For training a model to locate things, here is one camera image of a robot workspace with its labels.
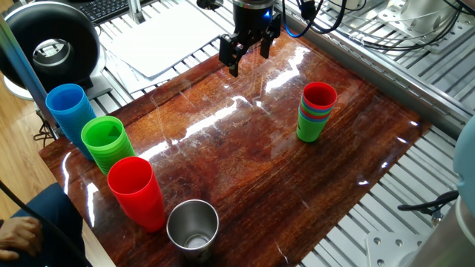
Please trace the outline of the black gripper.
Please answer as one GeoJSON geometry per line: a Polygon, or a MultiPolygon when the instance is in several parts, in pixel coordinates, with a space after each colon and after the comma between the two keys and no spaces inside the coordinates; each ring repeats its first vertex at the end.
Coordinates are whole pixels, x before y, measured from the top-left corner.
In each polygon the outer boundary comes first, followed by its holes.
{"type": "Polygon", "coordinates": [[[265,29],[260,55],[265,59],[269,57],[270,46],[281,33],[281,14],[276,13],[272,16],[272,9],[272,5],[247,8],[233,4],[235,33],[221,35],[219,49],[219,60],[229,68],[229,73],[233,77],[238,76],[239,61],[248,50],[245,39],[262,33],[265,29]]]}

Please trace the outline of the person's right hand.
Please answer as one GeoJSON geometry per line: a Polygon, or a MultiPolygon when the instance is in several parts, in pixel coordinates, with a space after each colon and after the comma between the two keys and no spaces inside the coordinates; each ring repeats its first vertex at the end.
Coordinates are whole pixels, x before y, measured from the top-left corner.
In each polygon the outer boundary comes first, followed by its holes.
{"type": "Polygon", "coordinates": [[[1,261],[19,259],[19,252],[35,257],[42,251],[42,225],[34,217],[13,217],[1,225],[1,261]]]}

